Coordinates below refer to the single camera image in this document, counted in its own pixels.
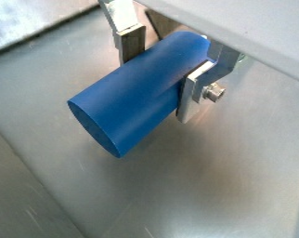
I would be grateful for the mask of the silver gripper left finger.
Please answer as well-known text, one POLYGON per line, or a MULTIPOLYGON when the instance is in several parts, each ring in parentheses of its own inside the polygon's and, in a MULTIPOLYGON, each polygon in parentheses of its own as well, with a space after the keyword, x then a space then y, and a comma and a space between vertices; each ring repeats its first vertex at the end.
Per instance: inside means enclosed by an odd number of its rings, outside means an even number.
POLYGON ((113 30, 120 64, 145 51, 147 26, 137 19, 132 0, 97 0, 113 30))

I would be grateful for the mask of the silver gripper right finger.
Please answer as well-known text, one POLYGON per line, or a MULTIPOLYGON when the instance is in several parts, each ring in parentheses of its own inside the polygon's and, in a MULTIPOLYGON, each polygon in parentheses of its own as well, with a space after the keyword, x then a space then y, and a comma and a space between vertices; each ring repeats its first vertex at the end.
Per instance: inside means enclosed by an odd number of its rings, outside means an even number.
POLYGON ((199 113, 201 102, 209 99, 217 102, 226 88, 217 81, 235 69, 240 52, 216 40, 211 41, 204 62, 188 73, 181 89, 180 103, 176 116, 187 123, 199 113))

